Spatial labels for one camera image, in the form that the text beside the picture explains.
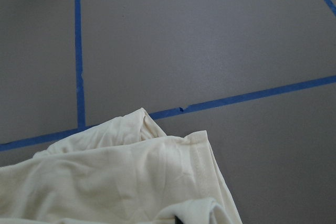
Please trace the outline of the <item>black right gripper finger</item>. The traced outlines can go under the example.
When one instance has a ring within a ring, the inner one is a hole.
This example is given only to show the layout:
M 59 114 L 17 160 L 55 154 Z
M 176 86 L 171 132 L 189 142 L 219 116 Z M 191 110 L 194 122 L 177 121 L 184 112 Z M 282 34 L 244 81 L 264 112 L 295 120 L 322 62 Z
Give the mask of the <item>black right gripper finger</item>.
M 183 221 L 178 216 L 174 217 L 174 221 L 175 221 L 175 224 L 183 224 Z

